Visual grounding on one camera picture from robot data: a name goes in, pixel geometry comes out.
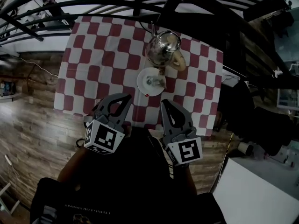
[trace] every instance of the wooden floor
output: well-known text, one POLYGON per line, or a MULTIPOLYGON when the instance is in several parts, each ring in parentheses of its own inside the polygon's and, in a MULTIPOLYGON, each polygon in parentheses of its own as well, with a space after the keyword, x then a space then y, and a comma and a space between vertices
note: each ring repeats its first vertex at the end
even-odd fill
MULTIPOLYGON (((58 74, 62 54, 23 54, 58 74)), ((14 70, 0 74, 26 77, 32 64, 19 61, 14 70)), ((20 94, 12 103, 0 104, 0 183, 11 182, 9 192, 30 207, 37 184, 43 177, 56 179, 76 152, 75 142, 84 137, 82 118, 53 110, 56 77, 35 67, 31 77, 47 84, 29 82, 29 94, 22 94, 25 81, 16 81, 20 94), (5 161, 8 155, 20 174, 17 178, 5 161)), ((198 193, 208 192, 221 167, 231 133, 221 130, 203 142, 203 160, 190 166, 198 193)))

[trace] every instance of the small plate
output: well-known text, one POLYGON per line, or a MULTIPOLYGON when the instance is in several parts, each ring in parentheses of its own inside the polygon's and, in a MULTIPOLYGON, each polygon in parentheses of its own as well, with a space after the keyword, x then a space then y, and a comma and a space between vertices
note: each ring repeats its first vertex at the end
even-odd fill
POLYGON ((142 94, 144 94, 145 96, 157 96, 164 91, 164 87, 159 87, 159 86, 153 87, 146 83, 146 78, 148 76, 158 76, 158 75, 159 75, 159 69, 155 67, 148 67, 140 71, 137 77, 137 87, 142 94))

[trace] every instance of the teapot lid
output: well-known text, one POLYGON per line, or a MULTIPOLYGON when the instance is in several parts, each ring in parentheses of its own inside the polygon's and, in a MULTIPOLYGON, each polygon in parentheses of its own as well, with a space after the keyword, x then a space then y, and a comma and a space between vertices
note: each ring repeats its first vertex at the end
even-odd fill
POLYGON ((181 46, 181 38, 174 32, 165 31, 159 36, 159 44, 167 51, 176 51, 181 46))

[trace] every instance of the teapot handle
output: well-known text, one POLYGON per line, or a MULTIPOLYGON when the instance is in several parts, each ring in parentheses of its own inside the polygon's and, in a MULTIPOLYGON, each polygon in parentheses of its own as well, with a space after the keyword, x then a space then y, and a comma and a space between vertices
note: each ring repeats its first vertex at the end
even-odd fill
POLYGON ((186 61, 182 53, 179 50, 176 50, 173 53, 173 56, 177 62, 171 63, 170 66, 178 71, 184 71, 186 69, 186 61))

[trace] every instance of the red and white checkered tablecloth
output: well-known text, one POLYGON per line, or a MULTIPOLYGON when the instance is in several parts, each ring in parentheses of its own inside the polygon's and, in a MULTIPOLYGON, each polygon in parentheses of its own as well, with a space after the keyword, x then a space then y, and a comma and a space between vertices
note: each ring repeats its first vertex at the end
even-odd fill
MULTIPOLYGON (((165 30, 157 27, 158 32, 165 30)), ((177 34, 182 40, 186 70, 167 67, 166 90, 159 96, 145 97, 136 80, 139 72, 150 66, 144 50, 151 34, 131 20, 79 17, 61 63, 54 109, 85 116, 103 97, 129 93, 133 102, 126 121, 133 126, 162 129, 159 105, 167 98, 192 113, 197 135, 210 136, 220 94, 223 53, 177 34)))

